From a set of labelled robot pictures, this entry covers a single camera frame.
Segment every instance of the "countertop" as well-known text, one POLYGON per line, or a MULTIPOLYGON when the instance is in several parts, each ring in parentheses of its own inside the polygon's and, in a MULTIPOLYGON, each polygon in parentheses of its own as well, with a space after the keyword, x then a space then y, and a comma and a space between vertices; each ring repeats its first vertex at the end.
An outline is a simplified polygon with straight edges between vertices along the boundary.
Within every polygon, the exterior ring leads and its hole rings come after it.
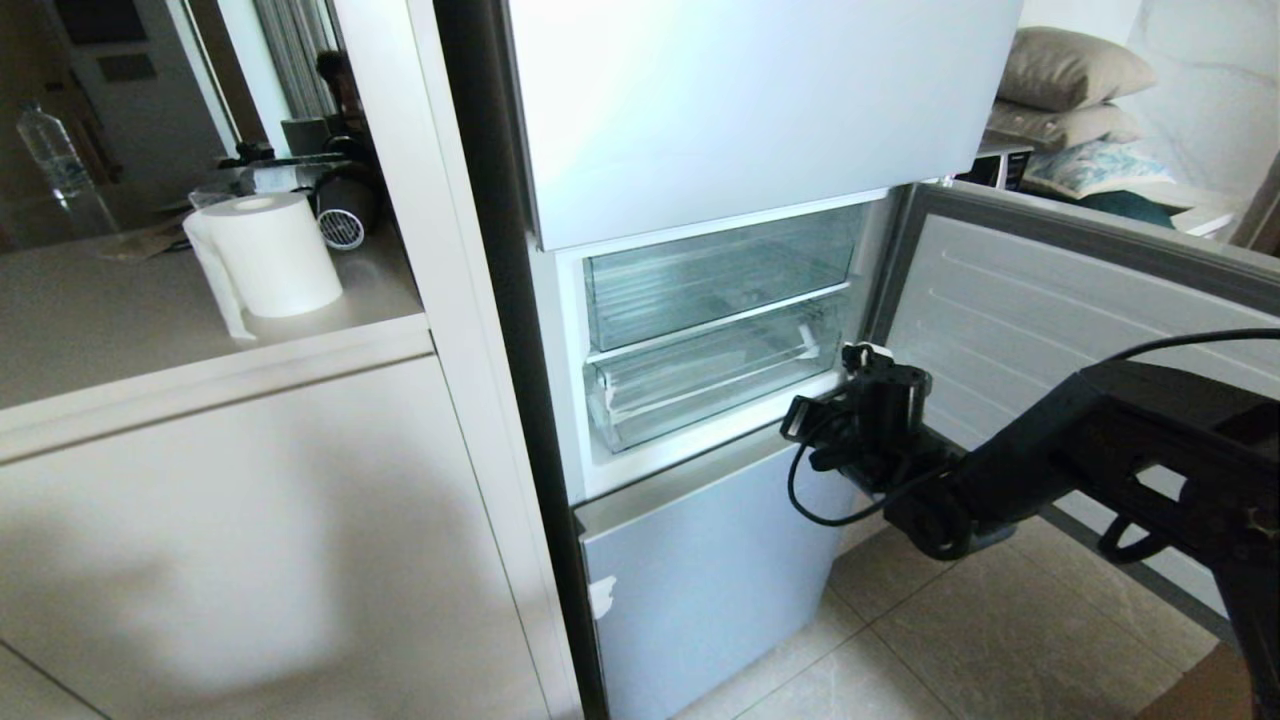
MULTIPOLYGON (((157 389, 174 397, 152 413, 189 411, 191 388, 219 378, 256 373, 270 375, 270 382, 242 383, 236 393, 204 388, 209 402, 433 351, 401 242, 389 223, 384 225, 360 249, 333 254, 343 286, 333 304, 274 320, 246 314, 256 342, 227 333, 189 250, 127 264, 96 256, 106 241, 84 240, 0 256, 0 460, 18 450, 10 442, 14 432, 155 396, 157 389), (346 355, 342 361, 312 361, 334 352, 346 355), (300 368, 302 360, 310 365, 300 368), (280 370, 285 365, 288 373, 280 370), (268 366, 274 369, 264 373, 268 366)), ((141 420, 146 413, 140 413, 131 416, 141 420)), ((59 442, 76 436, 55 434, 59 442)), ((42 439, 26 447, 46 445, 42 439)))

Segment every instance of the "plastic water bottle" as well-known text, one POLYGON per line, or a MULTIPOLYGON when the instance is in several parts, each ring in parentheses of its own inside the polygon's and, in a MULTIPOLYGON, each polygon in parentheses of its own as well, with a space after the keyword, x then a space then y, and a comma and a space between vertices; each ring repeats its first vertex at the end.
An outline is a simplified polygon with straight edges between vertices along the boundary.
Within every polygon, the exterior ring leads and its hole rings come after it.
POLYGON ((18 118, 18 135, 45 172, 54 197, 74 197, 86 190, 93 190, 93 179, 88 177, 63 122, 42 111, 40 102, 23 105, 18 118))

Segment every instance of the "cable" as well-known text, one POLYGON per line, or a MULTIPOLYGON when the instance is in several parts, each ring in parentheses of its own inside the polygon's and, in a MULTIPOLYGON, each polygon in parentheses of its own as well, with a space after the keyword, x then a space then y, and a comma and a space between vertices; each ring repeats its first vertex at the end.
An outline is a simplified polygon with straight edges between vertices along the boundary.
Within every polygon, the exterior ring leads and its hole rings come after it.
POLYGON ((1117 352, 1111 357, 1103 360, 1103 363, 1110 363, 1111 360, 1128 360, 1135 355, 1142 355, 1143 352, 1151 352, 1153 350, 1164 350, 1166 347, 1180 347, 1183 345, 1199 345, 1203 342, 1222 342, 1228 340, 1280 340, 1280 328, 1244 328, 1239 331, 1219 331, 1212 333, 1196 333, 1196 334, 1166 337, 1164 340, 1144 342, 1142 345, 1130 347, 1124 352, 1117 352))
POLYGON ((915 489, 915 487, 919 486, 920 483, 932 480, 951 469, 950 465, 940 465, 929 470, 928 473, 922 473, 911 478, 910 480, 906 480, 905 483, 897 486, 897 483, 902 479, 902 475, 906 474, 906 469, 910 465, 910 460, 904 457, 902 461, 899 462, 897 469, 893 471, 892 484, 897 487, 886 493, 884 497, 868 505, 867 507, 859 510, 858 512, 854 512, 852 515, 847 515, 845 518, 837 518, 833 520, 829 518, 815 515, 808 507, 801 505, 800 498, 796 497, 796 469, 800 466, 800 459, 804 457, 805 448, 809 447, 809 441, 818 434, 818 430, 820 430, 823 425, 831 421, 832 418, 837 416, 838 415, 828 415, 827 418, 824 418, 820 423, 818 423, 814 427, 813 432, 810 432, 809 436, 800 442, 800 447, 796 448, 795 457, 791 459, 791 469, 787 471, 787 497, 791 500, 791 506, 795 507, 796 511, 799 511, 801 515, 804 515, 805 518, 819 525, 826 525, 828 528, 842 528, 845 525, 852 525, 859 520, 865 520, 867 518, 870 518, 872 515, 879 512, 884 507, 888 507, 890 505, 897 502, 902 496, 915 489))

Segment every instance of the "open freezer door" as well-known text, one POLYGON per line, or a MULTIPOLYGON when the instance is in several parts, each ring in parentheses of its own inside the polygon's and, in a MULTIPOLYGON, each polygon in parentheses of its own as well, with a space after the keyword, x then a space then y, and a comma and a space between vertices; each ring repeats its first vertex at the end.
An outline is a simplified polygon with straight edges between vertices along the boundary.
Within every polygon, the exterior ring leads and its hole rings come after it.
MULTIPOLYGON (((671 717, 813 619, 840 530, 787 502, 795 450, 768 427, 575 511, 612 717, 671 717)), ((808 461, 796 492, 855 497, 808 461)))
MULTIPOLYGON (((1161 337, 1245 327, 1280 327, 1280 261, 1047 200, 922 184, 864 336, 933 374, 925 423, 972 450, 1083 366, 1161 337)), ((1142 361, 1280 397, 1271 342, 1142 361)), ((1164 468, 1139 478, 1166 493, 1181 484, 1164 468)), ((1079 492, 1057 506, 1098 533, 1115 518, 1079 492)), ((1147 562, 1225 615, 1208 570, 1176 550, 1147 562)))

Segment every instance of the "refrigerator door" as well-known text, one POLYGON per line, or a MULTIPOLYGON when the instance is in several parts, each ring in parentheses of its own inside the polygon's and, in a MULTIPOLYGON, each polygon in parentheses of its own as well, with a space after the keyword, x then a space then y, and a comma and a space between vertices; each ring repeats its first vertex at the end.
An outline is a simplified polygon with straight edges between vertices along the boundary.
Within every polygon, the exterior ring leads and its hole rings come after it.
POLYGON ((1019 0, 508 0, 558 250, 973 164, 1019 0))
MULTIPOLYGON (((1070 373, 1134 345, 1280 327, 1272 258, 964 183, 916 186, 904 218, 864 334, 933 374, 925 421, 966 448, 1070 373)), ((1170 348, 1142 361, 1280 397, 1274 342, 1170 348)), ((1140 479, 1171 492, 1181 484, 1161 468, 1140 479)), ((1078 492, 1059 506, 1098 532, 1114 518, 1078 492)), ((1224 612, 1212 577, 1187 556, 1166 550, 1148 564, 1224 612)))
MULTIPOLYGON (((671 717, 813 619, 840 530, 787 502, 795 448, 764 428, 576 510, 612 717, 671 717)), ((800 462, 815 511, 854 492, 800 462)))

